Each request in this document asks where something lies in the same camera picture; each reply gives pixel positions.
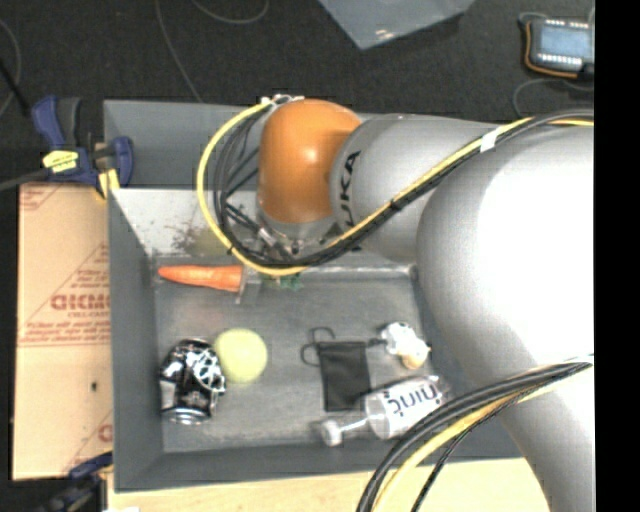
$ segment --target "yellow label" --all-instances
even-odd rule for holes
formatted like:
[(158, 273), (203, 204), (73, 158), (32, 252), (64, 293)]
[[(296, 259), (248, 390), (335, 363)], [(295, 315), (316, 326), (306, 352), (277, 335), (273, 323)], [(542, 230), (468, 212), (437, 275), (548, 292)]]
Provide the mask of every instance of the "yellow label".
[(76, 166), (78, 153), (75, 151), (55, 150), (42, 159), (43, 165), (54, 173), (68, 171)]
[(100, 190), (102, 195), (106, 198), (109, 190), (117, 190), (120, 188), (120, 181), (118, 180), (118, 173), (115, 169), (109, 169), (108, 171), (100, 173), (98, 176), (100, 182)]

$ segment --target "black carpet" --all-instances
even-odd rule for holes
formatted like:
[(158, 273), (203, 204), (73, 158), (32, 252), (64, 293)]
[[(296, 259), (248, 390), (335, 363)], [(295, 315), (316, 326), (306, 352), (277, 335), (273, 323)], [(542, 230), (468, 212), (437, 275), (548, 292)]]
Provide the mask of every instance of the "black carpet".
[[(228, 16), (264, 0), (202, 0)], [(514, 89), (538, 75), (522, 64), (522, 12), (586, 19), (592, 0), (477, 0), (466, 14), (383, 46), (359, 50), (317, 0), (271, 0), (248, 25), (215, 21), (188, 1), (159, 0), (176, 53), (205, 102), (248, 105), (261, 96), (321, 97), (361, 112), (515, 119)], [(22, 56), (20, 90), (78, 96), (80, 142), (102, 135), (102, 100), (196, 101), (172, 60), (154, 2), (3, 0), (0, 21)], [(13, 74), (11, 39), (0, 27), (0, 59)], [(0, 77), (0, 108), (9, 88)], [(523, 91), (527, 113), (591, 105), (593, 94), (542, 84)], [(46, 147), (13, 101), (0, 117), (0, 181), (38, 168)], [(16, 311), (16, 193), (0, 192), (0, 511), (45, 501), (64, 482), (10, 483)]]

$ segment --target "carrot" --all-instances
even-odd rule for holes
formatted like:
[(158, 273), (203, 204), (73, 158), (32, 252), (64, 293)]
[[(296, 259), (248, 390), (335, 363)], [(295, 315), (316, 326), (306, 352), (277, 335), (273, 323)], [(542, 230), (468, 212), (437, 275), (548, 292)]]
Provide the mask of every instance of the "carrot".
[(173, 265), (160, 267), (158, 274), (164, 279), (176, 283), (237, 292), (240, 290), (242, 268), (242, 265), (221, 265), (216, 267)]

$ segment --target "tennis ball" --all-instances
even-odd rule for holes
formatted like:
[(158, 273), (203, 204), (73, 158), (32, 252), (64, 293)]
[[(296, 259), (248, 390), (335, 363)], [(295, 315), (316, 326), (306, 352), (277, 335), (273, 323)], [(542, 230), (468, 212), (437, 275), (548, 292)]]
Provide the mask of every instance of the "tennis ball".
[(267, 346), (257, 333), (249, 329), (228, 329), (216, 338), (214, 349), (222, 372), (230, 382), (251, 382), (267, 366)]

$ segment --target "yellow cable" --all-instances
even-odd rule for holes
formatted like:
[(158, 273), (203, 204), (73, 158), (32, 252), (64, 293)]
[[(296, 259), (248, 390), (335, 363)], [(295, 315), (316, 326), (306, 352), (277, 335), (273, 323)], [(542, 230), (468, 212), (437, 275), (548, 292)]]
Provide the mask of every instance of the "yellow cable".
[[(220, 140), (222, 140), (222, 138), (227, 134), (227, 132), (229, 132), (234, 126), (236, 126), (242, 120), (244, 120), (247, 117), (255, 114), (256, 112), (260, 112), (261, 110), (263, 110), (263, 109), (265, 109), (265, 108), (267, 108), (267, 107), (269, 107), (269, 106), (271, 106), (273, 104), (274, 104), (273, 101), (264, 100), (262, 103), (258, 103), (257, 105), (254, 105), (253, 107), (249, 107), (249, 108), (241, 111), (240, 113), (238, 113), (234, 117), (232, 117), (229, 121), (227, 121), (225, 124), (223, 124), (222, 127), (213, 135), (213, 137), (211, 138), (211, 140), (209, 141), (209, 143), (205, 147), (205, 149), (202, 152), (202, 155), (200, 157), (200, 162), (198, 164), (198, 170), (197, 170), (197, 175), (196, 175), (196, 192), (197, 192), (197, 196), (198, 196), (198, 203), (200, 205), (200, 210), (202, 211), (202, 214), (204, 215), (204, 218), (207, 221), (207, 224), (209, 225), (209, 227), (211, 228), (211, 230), (213, 231), (215, 236), (218, 238), (218, 240), (220, 240), (220, 242), (227, 249), (229, 249), (231, 254), (233, 254), (244, 265), (246, 265), (246, 266), (248, 266), (250, 268), (253, 268), (257, 272), (260, 272), (260, 273), (263, 273), (263, 274), (267, 274), (267, 275), (270, 275), (270, 276), (273, 276), (273, 277), (283, 277), (283, 276), (289, 276), (289, 275), (298, 274), (298, 273), (302, 272), (303, 270), (306, 270), (308, 268), (308, 266), (294, 266), (294, 267), (273, 268), (273, 267), (268, 267), (268, 266), (261, 265), (259, 263), (255, 263), (254, 261), (252, 261), (249, 258), (247, 258), (246, 256), (244, 256), (240, 251), (238, 251), (236, 249), (236, 247), (233, 245), (231, 240), (229, 240), (227, 238), (227, 236), (220, 229), (220, 227), (218, 226), (217, 222), (213, 218), (213, 215), (211, 215), (211, 212), (209, 210), (209, 206), (207, 205), (207, 200), (206, 200), (206, 197), (205, 197), (205, 186), (204, 186), (205, 176), (206, 176), (206, 171), (207, 171), (207, 164), (209, 162), (209, 159), (211, 158), (211, 154), (213, 153), (213, 150), (215, 149), (217, 144), (220, 142)], [(501, 134), (503, 134), (505, 132), (513, 130), (517, 126), (529, 121), (530, 119), (531, 118), (519, 119), (518, 121), (514, 121), (513, 123), (510, 123), (510, 124), (507, 124), (507, 125), (504, 125), (504, 126), (500, 126), (497, 129), (495, 129), (493, 132), (490, 132), (490, 133), (494, 133), (496, 136), (501, 135)], [(593, 126), (593, 122), (592, 121), (582, 121), (582, 120), (579, 120), (579, 119), (576, 119), (576, 120), (572, 120), (572, 119), (558, 120), (558, 121), (554, 121), (553, 124), (571, 124), (571, 125), (578, 125), (578, 126)], [(418, 188), (420, 185), (422, 185), (426, 181), (428, 181), (428, 180), (434, 178), (435, 176), (437, 176), (444, 169), (446, 169), (449, 165), (455, 163), (459, 159), (465, 157), (467, 154), (471, 153), (472, 151), (474, 151), (475, 149), (480, 147), (482, 142), (483, 142), (483, 137), (480, 137), (480, 138), (470, 142), (469, 144), (467, 144), (463, 148), (459, 149), (458, 151), (456, 151), (455, 153), (453, 153), (449, 157), (447, 157), (444, 160), (442, 160), (440, 163), (438, 163), (437, 165), (435, 165), (434, 167), (429, 169), (429, 171), (427, 171), (425, 174), (423, 174), (416, 181), (411, 183), (408, 187), (406, 187), (405, 189), (403, 189), (402, 191), (397, 193), (391, 200), (389, 200), (386, 203), (384, 203), (382, 206), (380, 206), (378, 209), (376, 209), (373, 213), (371, 213), (370, 215), (365, 217), (363, 220), (361, 220), (358, 224), (356, 224), (355, 226), (353, 226), (349, 230), (347, 230), (344, 233), (342, 233), (339, 237), (337, 237), (334, 240), (332, 240), (331, 243), (328, 245), (328, 247), (335, 246), (336, 244), (338, 244), (341, 241), (347, 239), (351, 235), (353, 235), (353, 234), (357, 233), (358, 231), (360, 231), (360, 230), (364, 229), (365, 227), (367, 227), (382, 212), (384, 212), (392, 203), (403, 199), (408, 194), (413, 192), (416, 188)]]
[(207, 172), (207, 163), (209, 162), (209, 158), (211, 158), (211, 153), (213, 153), (214, 148), (220, 142), (220, 140), (222, 140), (222, 138), (226, 135), (226, 133), (229, 130), (231, 130), (234, 126), (236, 126), (238, 123), (240, 123), (242, 120), (255, 114), (256, 112), (260, 112), (261, 110), (271, 105), (273, 105), (272, 101), (264, 101), (262, 103), (258, 103), (257, 105), (254, 105), (253, 107), (249, 107), (239, 112), (234, 117), (229, 119), (229, 121), (223, 124), (222, 127), (213, 135), (213, 137), (211, 137), (211, 140), (209, 141), (207, 146), (204, 148), (204, 151), (202, 152), (202, 155), (200, 157), (200, 163), (198, 164), (198, 171), (196, 175), (196, 193), (198, 196), (198, 203), (200, 205), (200, 210), (202, 211), (202, 214), (204, 215), (204, 218), (207, 221), (207, 224), (209, 224), (209, 227), (211, 228), (213, 233), (216, 235), (218, 240), (220, 240), (220, 242), (227, 249), (231, 251), (231, 254), (233, 254), (242, 263), (244, 263), (248, 267), (251, 267), (257, 270), (258, 272), (262, 272), (264, 274), (269, 274), (272, 276), (286, 276), (286, 275), (297, 274), (299, 272), (302, 272), (306, 267), (290, 267), (290, 268), (283, 268), (283, 269), (279, 269), (279, 268), (274, 269), (274, 268), (265, 267), (265, 266), (256, 264), (250, 259), (246, 258), (242, 253), (240, 253), (233, 246), (231, 240), (229, 240), (226, 237), (226, 235), (222, 232), (217, 222), (213, 218), (213, 215), (211, 215), (211, 212), (209, 211), (209, 206), (207, 204), (207, 198), (205, 196), (205, 187), (204, 187), (205, 176)]
[[(546, 394), (554, 389), (556, 389), (559, 385), (561, 385), (564, 381), (552, 381), (543, 385), (540, 389), (534, 391), (533, 393), (529, 393), (520, 398), (516, 404), (520, 404), (522, 402), (526, 402), (532, 398), (537, 396)], [(397, 471), (393, 474), (387, 482), (385, 482), (378, 494), (378, 498), (373, 506), (373, 510), (382, 511), (384, 510), (385, 504), (389, 500), (389, 496), (393, 494), (394, 489), (398, 486), (400, 480), (406, 476), (406, 474), (418, 467), (422, 461), (424, 461), (429, 455), (435, 452), (438, 448), (440, 448), (447, 441), (450, 441), (454, 437), (458, 436), (462, 432), (464, 432), (467, 428), (474, 425), (476, 422), (485, 418), (493, 411), (495, 411), (498, 407), (503, 405), (505, 402), (515, 398), (519, 394), (525, 392), (527, 389), (531, 389), (535, 386), (529, 386), (528, 388), (522, 389), (520, 391), (516, 391), (507, 395), (503, 398), (498, 398), (490, 404), (476, 409), (471, 413), (464, 416), (462, 419), (458, 420), (456, 423), (451, 424), (442, 432), (436, 434), (431, 439), (429, 439), (425, 444), (423, 444), (420, 448), (418, 448), (402, 465), (397, 469)]]

